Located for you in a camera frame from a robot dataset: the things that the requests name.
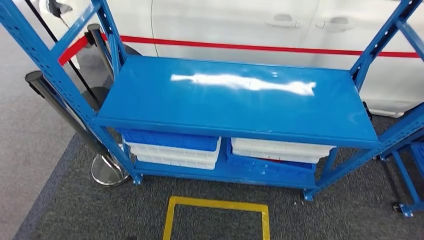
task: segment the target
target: carpet floor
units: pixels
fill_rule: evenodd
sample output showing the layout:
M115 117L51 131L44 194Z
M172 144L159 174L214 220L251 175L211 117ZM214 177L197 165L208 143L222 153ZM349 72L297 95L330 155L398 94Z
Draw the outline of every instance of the carpet floor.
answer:
M373 119L378 133L394 122ZM346 160L354 151L342 149L336 161ZM409 166L410 156L402 156ZM410 198L391 159L370 160L316 195L313 202L306 202L299 189L170 177L145 176L140 186L126 182L102 187L90 174L94 157L75 135L15 240L162 239L170 196L266 204L270 236L275 240L424 240L424 212L404 218L392 210L392 202ZM419 174L410 173L420 182L417 189L424 190ZM262 239L261 214L177 205L171 236L175 240Z

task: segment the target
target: blue metal shelf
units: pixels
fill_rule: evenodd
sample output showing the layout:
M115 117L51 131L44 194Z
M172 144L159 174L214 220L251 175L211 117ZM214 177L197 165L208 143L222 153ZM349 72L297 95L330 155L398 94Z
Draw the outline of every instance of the blue metal shelf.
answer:
M310 171L303 177L292 177L291 175L273 172L261 172L256 169L240 167L227 163L227 139L221 141L218 160L214 170L197 169L183 166L172 166L165 164L136 161L135 170L143 175L164 176L185 179L198 179L208 181L231 182L241 184L256 184L276 187L314 189L315 173Z
M373 157L396 151L400 142L410 142L410 136L424 128L422 104L377 138L358 94L370 64L399 30L424 58L424 42L407 24L422 0L401 0L349 71L128 55L106 0L91 2L51 50L13 0L0 0L0 23L135 184L141 184L143 174L263 184L304 188L304 198L312 200ZM115 78L99 113L58 63L58 56L94 13L108 38ZM312 174L299 180L271 172L253 174L249 168L227 164L225 147L215 170L145 162L134 165L106 127L362 149L332 168L338 149L334 148L315 182ZM423 203L414 205L422 207Z
M379 144L347 70L129 56L99 125L345 147Z

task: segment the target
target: blue plastic crate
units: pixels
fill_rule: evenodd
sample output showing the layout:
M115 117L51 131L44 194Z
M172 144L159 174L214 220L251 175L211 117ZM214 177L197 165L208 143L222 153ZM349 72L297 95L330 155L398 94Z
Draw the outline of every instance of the blue plastic crate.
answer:
M278 173L286 176L293 176L298 178L304 178L310 174L314 174L316 170L316 164L294 162L294 161L279 161L273 162L265 159L239 156L233 154L233 147L231 141L228 141L226 146L227 163L237 165L260 172L271 172Z
M217 136L201 136L179 134L161 131L146 131L136 129L116 129L127 142L138 144L150 144L183 149L195 149L203 151L215 151L217 149Z

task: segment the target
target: stacked crates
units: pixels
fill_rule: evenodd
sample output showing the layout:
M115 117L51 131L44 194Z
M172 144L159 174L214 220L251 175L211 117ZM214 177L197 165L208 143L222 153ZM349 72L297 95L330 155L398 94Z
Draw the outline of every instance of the stacked crates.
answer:
M227 144L227 163L258 173L304 178L334 146L233 137Z
M213 170L221 138L118 128L138 161Z

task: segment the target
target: yellow square tape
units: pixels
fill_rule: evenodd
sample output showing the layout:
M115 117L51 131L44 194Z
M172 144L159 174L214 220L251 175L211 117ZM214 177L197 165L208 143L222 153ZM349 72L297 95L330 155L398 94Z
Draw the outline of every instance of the yellow square tape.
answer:
M232 209L262 213L262 238L263 240L270 239L270 218L268 214L268 206L265 204L238 201L209 200L184 196L171 196L169 198L168 210L166 212L165 229L163 230L163 240L171 239L172 224L174 221L174 209L175 205L177 204L204 208Z

